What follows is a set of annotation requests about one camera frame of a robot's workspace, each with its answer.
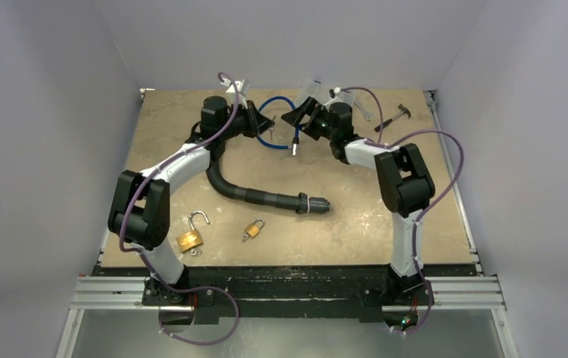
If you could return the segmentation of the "cable lock keys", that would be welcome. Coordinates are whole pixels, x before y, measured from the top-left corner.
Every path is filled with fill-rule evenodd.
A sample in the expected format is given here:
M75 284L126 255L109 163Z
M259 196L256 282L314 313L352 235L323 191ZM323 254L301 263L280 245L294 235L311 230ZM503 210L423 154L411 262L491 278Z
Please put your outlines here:
M273 134L274 134L275 125L276 125L275 120L276 120L276 116L273 116L273 117L272 117L272 122L273 122L273 123L272 123L272 126L271 126L271 127L269 128L269 130L268 130L268 131L269 131L270 142L273 141Z

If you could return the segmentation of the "small brass padlock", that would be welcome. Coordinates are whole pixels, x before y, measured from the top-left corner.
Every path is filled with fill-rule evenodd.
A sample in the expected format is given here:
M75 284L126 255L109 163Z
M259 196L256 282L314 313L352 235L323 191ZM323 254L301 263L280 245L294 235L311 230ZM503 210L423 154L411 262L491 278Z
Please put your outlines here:
M265 221L263 219L255 219L251 224L249 224L244 229L244 234L242 237L242 242L246 242L249 239L255 238L260 231L265 226Z

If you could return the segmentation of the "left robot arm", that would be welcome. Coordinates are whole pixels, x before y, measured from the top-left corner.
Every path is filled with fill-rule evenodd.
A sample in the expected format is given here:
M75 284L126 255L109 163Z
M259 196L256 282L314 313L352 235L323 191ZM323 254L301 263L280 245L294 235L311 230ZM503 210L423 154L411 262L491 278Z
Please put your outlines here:
M139 254L152 277L163 282L160 294L170 304L182 304L190 294L190 285L181 279L185 266L167 238L171 196L209 168L225 141L236 136L253 138L273 125L273 119L262 115L252 101L228 104L221 96L211 96L204 100L190 136L174 154L141 172L125 170L119 175L107 228L119 237L122 251Z

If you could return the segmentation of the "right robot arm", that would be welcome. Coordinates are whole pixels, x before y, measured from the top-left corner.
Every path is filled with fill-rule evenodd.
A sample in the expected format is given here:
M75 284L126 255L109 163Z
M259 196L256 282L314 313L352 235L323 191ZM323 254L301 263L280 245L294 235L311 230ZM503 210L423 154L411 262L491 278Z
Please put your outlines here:
M393 253L386 284L388 298L403 304L425 283L422 247L422 219L435 193L435 185L414 144L389 147L374 144L355 133L352 107L337 102L324 107L314 98L282 119L318 140L326 138L339 161L374 169L381 200L392 214Z

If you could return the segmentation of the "clear plastic organizer box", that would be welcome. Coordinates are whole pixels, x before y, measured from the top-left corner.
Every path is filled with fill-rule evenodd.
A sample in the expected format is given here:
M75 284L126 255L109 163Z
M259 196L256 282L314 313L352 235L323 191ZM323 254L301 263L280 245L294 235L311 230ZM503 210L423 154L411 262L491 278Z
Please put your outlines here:
M320 81L307 81L297 94L294 105L300 107L308 98L313 98L323 107L329 107L336 101L334 88Z

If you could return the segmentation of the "silver open-end wrench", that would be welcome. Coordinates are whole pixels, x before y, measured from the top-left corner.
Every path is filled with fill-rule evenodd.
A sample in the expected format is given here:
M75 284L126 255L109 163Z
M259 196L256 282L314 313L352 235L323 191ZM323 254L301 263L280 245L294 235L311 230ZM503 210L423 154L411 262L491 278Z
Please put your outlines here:
M375 118L375 114L370 112L369 110L367 110L362 104L361 102L356 99L354 101L354 105L359 109L359 111L362 113L363 118L368 121L371 122L374 118Z

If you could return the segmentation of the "large open brass padlock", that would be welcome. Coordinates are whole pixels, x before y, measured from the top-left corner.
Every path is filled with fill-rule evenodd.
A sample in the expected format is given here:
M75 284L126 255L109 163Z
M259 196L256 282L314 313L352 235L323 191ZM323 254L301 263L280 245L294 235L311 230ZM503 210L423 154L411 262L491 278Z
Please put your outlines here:
M199 230L193 223L195 216L202 216L206 224L210 224L210 220L206 213L201 210L191 212L187 217L187 223L190 227L188 231L181 234L176 238L178 249L182 254L189 254L192 257L199 257L202 255L203 239Z

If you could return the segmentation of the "small black-handled hammer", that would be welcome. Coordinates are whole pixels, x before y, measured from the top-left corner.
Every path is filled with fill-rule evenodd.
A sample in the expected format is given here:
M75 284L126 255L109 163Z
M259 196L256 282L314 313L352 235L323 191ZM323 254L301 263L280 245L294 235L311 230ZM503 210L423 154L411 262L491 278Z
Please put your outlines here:
M399 119L402 116L407 116L409 119L411 118L412 114L411 114L410 110L408 108L406 108L406 106L404 106L403 104L399 104L397 108L399 109L398 113L391 116L389 119L385 119L380 125L378 125L374 128L374 131L376 133L381 133L392 122L396 121L397 119Z

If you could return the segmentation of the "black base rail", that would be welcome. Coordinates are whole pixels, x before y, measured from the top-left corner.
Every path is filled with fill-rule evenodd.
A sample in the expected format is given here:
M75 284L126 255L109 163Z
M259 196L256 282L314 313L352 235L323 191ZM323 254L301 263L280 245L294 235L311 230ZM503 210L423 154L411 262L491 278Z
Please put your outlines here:
M433 304L430 283L387 291L390 266L193 266L177 292L148 277L145 306L189 308L197 324L232 318L356 318L362 323L415 324Z

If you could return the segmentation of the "aluminium frame rail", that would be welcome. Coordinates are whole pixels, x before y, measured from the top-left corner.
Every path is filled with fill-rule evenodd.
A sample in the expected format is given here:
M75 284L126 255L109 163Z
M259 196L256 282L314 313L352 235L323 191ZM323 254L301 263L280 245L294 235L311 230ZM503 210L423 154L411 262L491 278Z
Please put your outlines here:
M420 322L435 310L488 311L504 357L518 357L508 328L505 300L494 276L433 276L429 287L417 287L413 297L381 302L380 292L365 289L355 277L337 282L323 275L316 279L262 277L254 285L223 277L222 291L208 287L184 303L151 289L146 277L83 276L75 285L72 305L57 357L71 357L84 314L99 310L129 310L193 314L199 324L214 324L222 317L241 318L356 318L370 323L388 319L396 333L399 313L421 313Z

